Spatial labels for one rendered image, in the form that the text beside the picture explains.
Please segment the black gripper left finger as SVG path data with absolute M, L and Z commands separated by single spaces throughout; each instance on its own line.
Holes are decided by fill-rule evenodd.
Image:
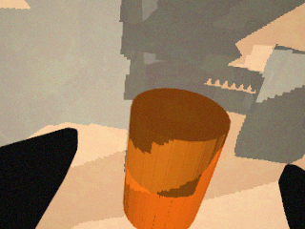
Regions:
M 77 153 L 73 127 L 0 148 L 0 229 L 35 229 Z

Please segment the orange knob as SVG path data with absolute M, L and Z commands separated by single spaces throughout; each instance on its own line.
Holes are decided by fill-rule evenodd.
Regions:
M 134 228 L 191 228 L 230 123 L 197 93 L 153 89 L 133 100 L 123 210 Z

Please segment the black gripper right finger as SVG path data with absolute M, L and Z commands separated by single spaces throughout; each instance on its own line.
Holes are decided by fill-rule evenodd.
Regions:
M 290 229 L 305 229 L 305 169 L 287 164 L 278 180 Z

